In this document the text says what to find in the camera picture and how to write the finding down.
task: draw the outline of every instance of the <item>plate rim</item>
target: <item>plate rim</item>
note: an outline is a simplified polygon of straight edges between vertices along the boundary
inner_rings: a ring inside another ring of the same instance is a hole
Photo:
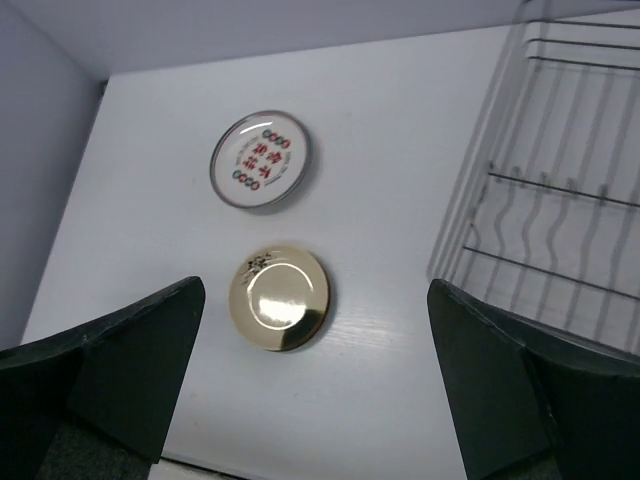
[[[215,169],[216,162],[218,160],[218,158],[217,158],[218,154],[220,153],[220,150],[222,149],[222,145],[229,138],[229,136],[231,135],[231,132],[233,132],[239,125],[243,124],[247,120],[251,120],[253,117],[257,117],[259,115],[278,116],[278,117],[283,117],[283,118],[286,118],[287,120],[292,121],[300,129],[300,131],[302,132],[304,140],[305,140],[305,142],[307,144],[307,154],[306,154],[306,156],[304,158],[304,163],[302,165],[302,170],[300,171],[300,174],[298,175],[296,180],[289,186],[289,188],[287,188],[283,193],[278,195],[273,200],[269,200],[268,202],[265,202],[265,203],[260,203],[258,205],[243,205],[243,204],[234,202],[233,200],[229,199],[226,195],[224,195],[220,191],[220,188],[218,187],[218,182],[216,181],[216,178],[215,178],[215,175],[214,175],[214,169]],[[298,186],[298,184],[300,184],[300,182],[304,178],[305,174],[307,173],[307,170],[309,169],[309,165],[311,164],[311,161],[312,161],[311,136],[309,134],[309,130],[304,126],[304,124],[302,124],[302,122],[300,122],[296,117],[294,117],[290,113],[283,112],[282,110],[260,110],[259,112],[254,112],[254,113],[251,113],[249,115],[246,115],[245,117],[243,117],[240,120],[238,120],[237,122],[235,122],[233,125],[231,125],[224,132],[222,137],[220,137],[220,140],[218,140],[218,143],[216,143],[216,147],[213,149],[213,153],[211,154],[211,161],[209,162],[209,181],[211,182],[211,186],[213,187],[213,191],[216,192],[216,195],[218,195],[218,197],[224,203],[226,203],[229,206],[232,206],[232,207],[235,207],[235,208],[239,208],[239,209],[242,209],[242,210],[252,210],[252,209],[261,208],[261,207],[265,207],[267,205],[272,205],[274,203],[277,203],[280,200],[282,200],[284,197],[289,195]]]

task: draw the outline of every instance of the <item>wire rack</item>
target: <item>wire rack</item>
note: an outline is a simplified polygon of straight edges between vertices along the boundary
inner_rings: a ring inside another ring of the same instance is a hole
[[[548,1],[520,5],[428,268],[487,303],[636,354],[638,13],[625,15],[638,25],[613,25],[553,20]]]

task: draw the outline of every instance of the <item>red chinese characters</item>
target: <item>red chinese characters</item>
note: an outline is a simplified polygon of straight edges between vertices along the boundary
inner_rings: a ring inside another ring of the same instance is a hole
[[[253,155],[251,155],[244,162],[242,162],[242,164],[245,167],[247,167],[247,170],[253,170],[254,168],[256,168],[256,165],[258,164],[258,159]]]
[[[269,155],[267,155],[267,160],[271,162],[271,165],[275,165],[280,160],[282,160],[282,155],[280,155],[280,152],[271,152]]]
[[[266,165],[264,167],[260,167],[258,171],[260,172],[260,176],[264,177],[265,180],[269,178],[269,175],[271,174],[271,169]]]
[[[262,156],[267,153],[267,150],[268,148],[264,143],[259,143],[258,145],[256,145],[256,148],[253,149],[253,153]]]

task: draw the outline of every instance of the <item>round dish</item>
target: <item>round dish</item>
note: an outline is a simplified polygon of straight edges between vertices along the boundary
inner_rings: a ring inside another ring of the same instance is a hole
[[[266,350],[307,342],[329,307],[329,283],[305,250],[274,245],[247,258],[231,282],[229,310],[238,331]]]
[[[291,115],[258,112],[236,122],[211,157],[213,189],[238,208],[269,205],[300,183],[310,163],[306,129]]]

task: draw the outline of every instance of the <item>wall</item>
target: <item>wall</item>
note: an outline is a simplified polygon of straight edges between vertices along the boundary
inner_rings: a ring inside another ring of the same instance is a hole
[[[20,342],[98,88],[0,0],[0,350]]]
[[[504,25],[519,0],[9,0],[87,67],[114,73]],[[534,3],[536,15],[543,1]],[[553,0],[555,15],[633,2]]]

